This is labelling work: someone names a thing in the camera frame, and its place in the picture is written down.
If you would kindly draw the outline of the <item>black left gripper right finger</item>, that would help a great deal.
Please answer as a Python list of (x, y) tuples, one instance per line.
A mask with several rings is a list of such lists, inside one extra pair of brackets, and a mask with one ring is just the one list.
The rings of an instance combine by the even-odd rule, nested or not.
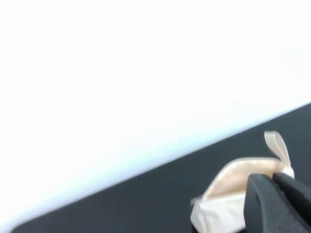
[(285, 173), (274, 173), (272, 179), (293, 208), (295, 218), (306, 228), (306, 232), (310, 233), (311, 188)]

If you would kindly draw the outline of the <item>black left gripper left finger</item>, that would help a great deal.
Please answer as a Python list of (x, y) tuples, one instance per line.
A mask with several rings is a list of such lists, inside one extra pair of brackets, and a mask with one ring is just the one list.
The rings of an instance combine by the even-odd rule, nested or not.
[(244, 220), (246, 232), (265, 233), (269, 222), (267, 213), (272, 209), (269, 196), (276, 197), (276, 191), (271, 179), (266, 175), (252, 174), (247, 181)]

